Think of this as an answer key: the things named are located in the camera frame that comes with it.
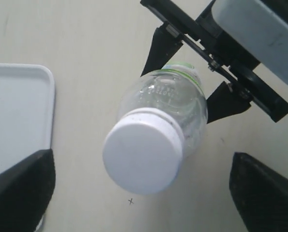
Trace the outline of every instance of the white table surface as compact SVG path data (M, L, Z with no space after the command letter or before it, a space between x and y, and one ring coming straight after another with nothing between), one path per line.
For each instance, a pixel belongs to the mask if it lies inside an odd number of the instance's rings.
M209 0L175 2L195 18ZM103 140L160 24L138 0L0 0L0 62L45 65L56 81L57 185L45 232L245 232L228 190L233 153L288 178L288 116L275 124L253 106L210 124L165 192L138 196L111 181ZM186 45L175 59L198 68L207 96L223 80ZM285 84L262 66L257 73L288 101Z

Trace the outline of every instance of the plastic bottle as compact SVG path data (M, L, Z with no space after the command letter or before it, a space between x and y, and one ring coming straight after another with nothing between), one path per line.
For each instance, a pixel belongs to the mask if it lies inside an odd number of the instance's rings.
M139 78L124 95L105 140L109 176L137 194L166 189L194 153L207 123L206 99L190 64L172 63Z

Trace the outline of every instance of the white bottle cap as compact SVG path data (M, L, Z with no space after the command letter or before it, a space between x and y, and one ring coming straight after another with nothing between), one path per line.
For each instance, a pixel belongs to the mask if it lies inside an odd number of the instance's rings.
M136 194L164 190L182 162L184 137L165 112L140 108L126 114L108 134L103 161L109 176Z

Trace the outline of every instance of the black plastic object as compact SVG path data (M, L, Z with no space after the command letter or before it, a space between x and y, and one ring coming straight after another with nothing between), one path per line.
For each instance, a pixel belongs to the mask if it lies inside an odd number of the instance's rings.
M51 149L35 152L0 174L0 232L34 232L55 181Z
M245 153L235 153L229 187L249 232L288 232L288 179Z
M214 122L221 118L237 115L248 110L251 99L238 97L235 89L225 82L212 93L207 99L208 120L207 123Z
M180 41L184 41L208 62L212 71L224 76L237 91L237 94L231 95L231 97L238 98L236 104L224 109L217 107L212 110L217 106L218 98L220 104L227 105L226 102L221 102L221 99L228 101L228 92L218 89L212 94L211 100L213 101L208 99L208 108L211 109L209 114L213 114L210 115L211 118L217 120L231 116L232 113L241 112L246 108L247 100L254 101L274 122L279 121L288 114L288 103L253 73L259 61L214 21L212 17L214 2L215 0L194 21L170 0L142 0L141 4L164 23L161 26L163 34L154 34L143 73L160 69L178 51L181 46ZM195 41L199 41L204 49L201 49ZM174 42L179 43L179 46L174 46ZM236 78L223 66L228 66Z

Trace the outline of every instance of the white tray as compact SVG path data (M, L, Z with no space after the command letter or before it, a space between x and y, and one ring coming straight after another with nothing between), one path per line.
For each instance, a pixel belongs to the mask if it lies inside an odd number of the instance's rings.
M54 99L46 67L0 64L0 173L50 148Z

